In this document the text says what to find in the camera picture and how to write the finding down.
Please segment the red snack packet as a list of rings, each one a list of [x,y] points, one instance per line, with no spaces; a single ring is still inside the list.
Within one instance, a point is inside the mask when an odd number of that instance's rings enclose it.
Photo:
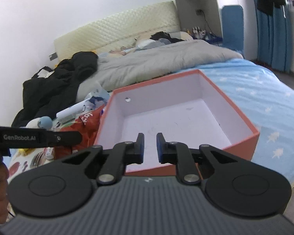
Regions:
[[[83,137],[81,143],[72,147],[60,146],[54,148],[54,159],[61,159],[65,156],[71,155],[82,149],[91,147],[96,139],[100,119],[105,105],[101,105],[96,110],[92,110],[83,115],[79,115],[73,123],[68,126],[62,127],[61,132],[79,131]]]

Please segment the fruit print tablecloth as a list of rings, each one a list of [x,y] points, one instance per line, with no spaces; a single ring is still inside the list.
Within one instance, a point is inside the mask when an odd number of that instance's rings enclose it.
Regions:
[[[8,183],[23,172],[35,169],[54,160],[54,148],[10,149],[11,156],[4,157],[9,171]]]

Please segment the white and blue plush bird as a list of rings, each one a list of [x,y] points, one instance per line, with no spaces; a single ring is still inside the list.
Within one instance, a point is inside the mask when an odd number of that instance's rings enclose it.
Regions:
[[[25,127],[50,130],[52,125],[52,119],[48,116],[43,116],[29,121]]]

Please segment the orange open cardboard box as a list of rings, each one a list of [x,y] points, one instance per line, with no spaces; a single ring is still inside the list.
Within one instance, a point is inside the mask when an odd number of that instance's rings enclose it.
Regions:
[[[251,160],[259,131],[200,70],[163,76],[112,92],[95,143],[104,149],[144,134],[144,161],[129,165],[128,176],[169,176],[173,165],[158,160],[158,133],[191,149],[209,144]]]

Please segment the white cylindrical bottle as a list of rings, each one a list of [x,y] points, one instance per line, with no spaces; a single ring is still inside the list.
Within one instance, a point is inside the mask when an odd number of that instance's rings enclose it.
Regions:
[[[56,114],[56,118],[60,123],[75,119],[76,115],[81,114],[85,111],[92,110],[95,105],[90,101],[91,99],[83,100],[75,105],[66,108]]]

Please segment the blue white plastic bag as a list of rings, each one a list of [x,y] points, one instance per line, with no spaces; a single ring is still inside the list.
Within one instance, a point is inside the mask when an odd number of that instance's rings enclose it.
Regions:
[[[104,89],[96,89],[93,92],[90,92],[85,100],[86,107],[89,110],[96,110],[101,106],[106,106],[110,99],[110,94]]]

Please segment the black clothes pile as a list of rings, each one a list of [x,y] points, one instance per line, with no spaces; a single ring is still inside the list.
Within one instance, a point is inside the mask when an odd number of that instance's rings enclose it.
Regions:
[[[96,73],[98,56],[94,52],[77,52],[61,61],[48,78],[31,78],[23,83],[23,109],[13,127],[24,127],[35,118],[56,114],[76,103],[80,84]]]

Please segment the grey quilt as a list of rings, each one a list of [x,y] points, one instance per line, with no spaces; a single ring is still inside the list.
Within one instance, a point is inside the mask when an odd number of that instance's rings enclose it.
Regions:
[[[243,56],[203,40],[181,41],[130,52],[124,56],[102,55],[99,57],[96,73],[80,84],[76,102],[84,100],[87,94],[95,89],[95,83],[110,92],[197,65],[222,63],[235,58],[242,59]]]

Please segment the cream padded headboard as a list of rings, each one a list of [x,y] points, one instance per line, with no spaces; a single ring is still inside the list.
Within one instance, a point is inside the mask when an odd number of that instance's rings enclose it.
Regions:
[[[173,1],[127,10],[91,22],[55,39],[54,47],[61,61],[77,52],[95,50],[101,53],[131,48],[138,38],[161,31],[180,31]]]

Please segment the blue chair back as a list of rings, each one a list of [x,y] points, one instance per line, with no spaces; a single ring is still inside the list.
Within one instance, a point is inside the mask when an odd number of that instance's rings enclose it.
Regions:
[[[244,14],[240,5],[226,5],[221,9],[223,46],[244,53]]]

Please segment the blue curtain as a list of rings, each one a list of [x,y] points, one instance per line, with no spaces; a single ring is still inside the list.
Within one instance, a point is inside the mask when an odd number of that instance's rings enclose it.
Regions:
[[[257,60],[274,70],[289,73],[292,63],[290,5],[272,5],[272,15],[255,9],[258,28]]]

